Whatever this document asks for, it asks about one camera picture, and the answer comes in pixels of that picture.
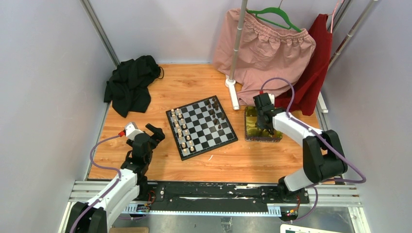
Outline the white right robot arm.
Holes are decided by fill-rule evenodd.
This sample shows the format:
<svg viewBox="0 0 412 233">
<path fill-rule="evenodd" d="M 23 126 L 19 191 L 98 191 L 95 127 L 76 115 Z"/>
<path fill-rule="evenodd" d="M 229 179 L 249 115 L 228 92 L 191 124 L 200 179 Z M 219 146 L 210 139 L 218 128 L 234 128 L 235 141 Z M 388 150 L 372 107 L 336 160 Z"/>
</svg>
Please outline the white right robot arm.
<svg viewBox="0 0 412 233">
<path fill-rule="evenodd" d="M 282 202 L 291 202 L 304 188 L 347 172 L 348 165 L 343 161 L 343 149 L 335 131 L 312 128 L 284 108 L 275 108 L 267 93 L 254 96 L 253 100 L 256 126 L 269 134 L 285 133 L 303 150 L 302 168 L 278 181 L 277 195 Z"/>
</svg>

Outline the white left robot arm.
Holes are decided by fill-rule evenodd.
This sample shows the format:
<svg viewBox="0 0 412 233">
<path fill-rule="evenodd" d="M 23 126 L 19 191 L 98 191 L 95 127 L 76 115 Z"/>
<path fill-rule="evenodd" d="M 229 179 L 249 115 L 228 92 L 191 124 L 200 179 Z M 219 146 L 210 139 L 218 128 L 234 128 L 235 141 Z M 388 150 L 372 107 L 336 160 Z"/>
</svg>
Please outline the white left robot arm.
<svg viewBox="0 0 412 233">
<path fill-rule="evenodd" d="M 146 172 L 153 158 L 153 151 L 165 139 L 161 128 L 146 124 L 148 134 L 140 130 L 134 122 L 113 137 L 98 142 L 89 155 L 91 163 L 100 169 L 116 172 L 105 188 L 86 202 L 76 202 L 69 213 L 65 231 L 67 233 L 107 233 L 113 223 L 131 201 L 148 197 L 149 186 Z M 127 137 L 131 147 L 120 168 L 102 166 L 94 162 L 92 153 L 97 146 L 120 137 Z"/>
</svg>

